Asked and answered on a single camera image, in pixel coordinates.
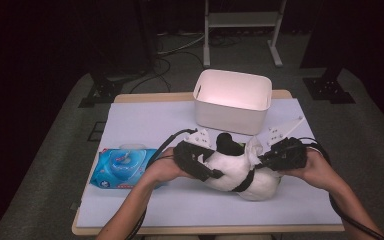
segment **gray carpet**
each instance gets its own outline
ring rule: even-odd
[[[384,116],[363,84],[347,70],[338,81],[356,104],[332,105],[311,99],[302,78],[317,77],[324,69],[299,69],[308,35],[281,34],[278,39],[283,68],[272,62],[269,36],[243,37],[235,45],[211,48],[211,68],[263,75],[274,89],[287,89],[299,99],[315,137],[329,152],[334,168],[352,186],[384,231]],[[169,50],[190,38],[165,36],[160,48]],[[202,48],[187,50],[202,59]],[[165,57],[171,63],[164,79],[172,92],[192,91],[203,68],[189,54]],[[157,61],[155,71],[167,69]],[[143,79],[129,82],[128,93]],[[95,122],[105,121],[109,104],[78,108],[92,86],[89,74],[79,79],[37,153],[24,181],[0,223],[0,239],[93,239],[78,237],[71,225],[93,162],[98,142],[87,141]],[[134,93],[167,92],[161,78],[143,83]],[[288,233],[282,239],[345,239],[343,233]]]

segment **hand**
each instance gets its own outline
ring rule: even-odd
[[[156,181],[156,183],[168,182],[177,177],[194,178],[177,166],[173,160],[173,155],[173,148],[167,148],[161,157],[145,171],[142,178]]]
[[[318,151],[310,148],[307,148],[307,164],[304,168],[279,171],[279,173],[301,178],[308,184],[329,192],[346,184],[326,159]]]

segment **white metal shelf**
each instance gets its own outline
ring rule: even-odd
[[[274,27],[272,39],[267,41],[276,67],[282,67],[276,41],[282,24],[287,0],[282,0],[278,12],[210,13],[209,0],[205,0],[204,66],[210,66],[210,28],[222,27]]]

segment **white object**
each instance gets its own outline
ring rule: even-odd
[[[205,70],[196,83],[195,119],[204,127],[255,135],[270,107],[270,79],[252,74]]]
[[[205,129],[187,136],[184,141],[204,148],[211,147],[210,137]]]
[[[304,116],[299,116],[297,119],[286,122],[280,126],[270,127],[268,145],[271,146],[288,137],[289,134],[291,134],[291,132],[295,130],[295,128],[297,128],[304,121],[304,119]]]
[[[205,165],[210,169],[217,169],[223,172],[219,179],[209,178],[205,184],[219,191],[231,191],[239,186],[247,177],[250,170],[256,165],[252,157],[257,157],[257,152],[261,153],[262,146],[256,137],[252,137],[245,146],[245,153],[241,156],[227,156],[219,152],[214,152],[207,160]],[[250,201],[263,201],[270,199],[276,193],[280,183],[281,175],[269,168],[254,170],[254,178],[249,187],[238,192],[243,199]]]

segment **black cable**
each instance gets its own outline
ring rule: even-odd
[[[176,51],[185,49],[185,48],[189,48],[189,47],[191,47],[191,46],[193,46],[193,45],[195,45],[195,44],[201,42],[203,39],[204,39],[204,35],[201,34],[201,36],[200,36],[199,38],[197,38],[197,39],[195,39],[195,40],[193,40],[193,41],[191,41],[191,42],[189,42],[189,43],[186,43],[185,45],[182,45],[182,46],[180,46],[180,47],[177,47],[177,48],[172,49],[172,50],[169,50],[169,51],[158,52],[157,54],[158,54],[158,55],[166,55],[166,54],[173,53],[173,52],[176,52]]]
[[[202,32],[196,32],[196,33],[175,33],[175,34],[171,34],[171,35],[175,36],[175,37],[183,37],[183,38],[196,39],[196,36],[199,36],[199,37],[202,36]]]
[[[158,75],[158,78],[159,79],[161,79],[161,81],[163,81],[164,83],[165,83],[165,85],[166,85],[166,87],[167,87],[167,92],[171,92],[171,84],[162,76],[162,75],[159,75],[156,71],[155,71],[155,69],[153,70],[154,71],[154,74],[156,74],[156,75]]]
[[[228,48],[231,46],[234,46],[236,44],[239,44],[242,42],[241,36],[235,36],[238,38],[238,41],[233,40],[234,37],[226,37],[226,36],[212,36],[210,38],[210,46],[214,48]]]
[[[142,226],[143,220],[145,219],[146,215],[146,209],[143,211],[142,216],[140,216],[138,222],[136,223],[135,227],[133,228],[132,232],[126,237],[126,239],[131,240],[134,239],[136,234],[138,233],[140,227]]]
[[[145,83],[145,82],[147,82],[147,81],[149,81],[149,80],[158,78],[158,77],[160,77],[160,76],[166,74],[166,73],[170,70],[170,68],[171,68],[171,64],[170,64],[169,61],[167,61],[167,60],[165,60],[165,59],[162,59],[162,58],[159,58],[159,59],[157,59],[157,60],[160,60],[160,61],[163,61],[163,62],[167,63],[167,65],[168,65],[167,69],[166,69],[164,72],[162,72],[162,73],[156,74],[155,76],[152,76],[152,77],[149,77],[149,78],[147,78],[147,79],[144,79],[144,80],[140,81],[138,84],[136,84],[136,85],[130,90],[129,94],[133,93],[133,91],[134,91],[136,88],[138,88],[140,85],[142,85],[143,83]]]
[[[202,66],[202,68],[204,69],[204,63],[202,62],[201,58],[199,58],[196,54],[193,54],[191,52],[172,52],[169,54],[164,54],[164,55],[162,55],[162,57],[168,57],[168,56],[175,55],[175,54],[189,54],[189,55],[195,57],[198,60],[198,62],[200,63],[200,65]]]
[[[156,160],[157,160],[157,157],[163,152],[163,150],[165,148],[167,148],[167,146],[173,142],[173,140],[179,136],[180,134],[182,133],[189,133],[189,134],[193,134],[195,133],[197,130],[192,130],[192,129],[184,129],[184,130],[181,130],[173,135],[171,135],[169,138],[167,138],[167,140],[165,140],[165,142],[163,144],[161,144],[161,146],[157,149],[157,151],[151,156],[151,158],[149,159],[148,161],[148,164],[146,165],[146,169],[149,168],[149,166],[151,166]]]
[[[316,142],[316,144],[312,143],[312,144],[304,144],[304,145],[306,145],[307,147],[314,147],[316,150],[319,150],[321,152],[321,154],[323,155],[323,157],[326,159],[326,161],[329,163],[329,165],[332,165],[331,162],[330,162],[330,158],[329,158],[327,152],[324,150],[324,148],[321,146],[321,144],[318,141],[316,141],[313,138],[308,138],[308,137],[303,137],[303,138],[299,138],[299,139],[300,140],[301,139],[309,139],[309,140],[312,140],[312,141]],[[353,225],[355,228],[359,229],[360,231],[362,231],[362,232],[368,234],[369,236],[373,237],[374,239],[384,240],[384,236],[382,236],[381,234],[377,233],[376,231],[374,231],[374,230],[364,226],[363,224],[359,223],[358,221],[354,220],[353,218],[351,218],[350,216],[345,214],[342,211],[342,209],[338,206],[337,202],[335,201],[335,199],[332,197],[332,195],[330,193],[329,193],[329,201],[330,201],[330,204],[331,204],[333,210],[343,220],[345,220],[349,224]]]

